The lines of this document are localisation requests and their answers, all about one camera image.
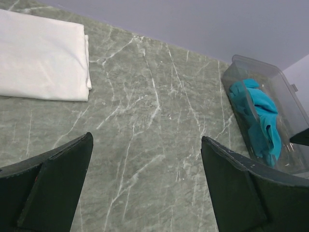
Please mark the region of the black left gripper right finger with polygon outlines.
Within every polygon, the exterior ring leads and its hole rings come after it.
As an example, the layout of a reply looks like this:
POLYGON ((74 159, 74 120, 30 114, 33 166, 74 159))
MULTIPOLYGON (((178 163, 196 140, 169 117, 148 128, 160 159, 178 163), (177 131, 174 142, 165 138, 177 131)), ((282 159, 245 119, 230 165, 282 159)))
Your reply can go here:
POLYGON ((221 232, 307 232, 309 181, 269 168, 210 137, 201 156, 221 232))

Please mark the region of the teal t shirt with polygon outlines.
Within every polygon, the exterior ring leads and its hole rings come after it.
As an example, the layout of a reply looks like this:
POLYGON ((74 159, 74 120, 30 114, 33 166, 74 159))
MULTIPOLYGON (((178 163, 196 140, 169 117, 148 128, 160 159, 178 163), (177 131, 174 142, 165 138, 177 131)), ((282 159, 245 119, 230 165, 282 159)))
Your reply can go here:
POLYGON ((256 156, 274 167, 281 154, 281 138, 276 122, 278 110, 274 101, 253 79, 237 81, 229 87, 229 97, 249 126, 249 141, 256 156))

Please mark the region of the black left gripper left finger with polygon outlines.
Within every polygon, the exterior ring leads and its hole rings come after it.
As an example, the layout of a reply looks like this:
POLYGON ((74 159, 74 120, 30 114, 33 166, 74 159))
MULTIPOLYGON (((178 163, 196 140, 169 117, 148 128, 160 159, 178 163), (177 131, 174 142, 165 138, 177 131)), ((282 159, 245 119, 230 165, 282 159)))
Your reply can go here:
POLYGON ((68 232, 93 151, 86 133, 0 169, 2 232, 68 232))

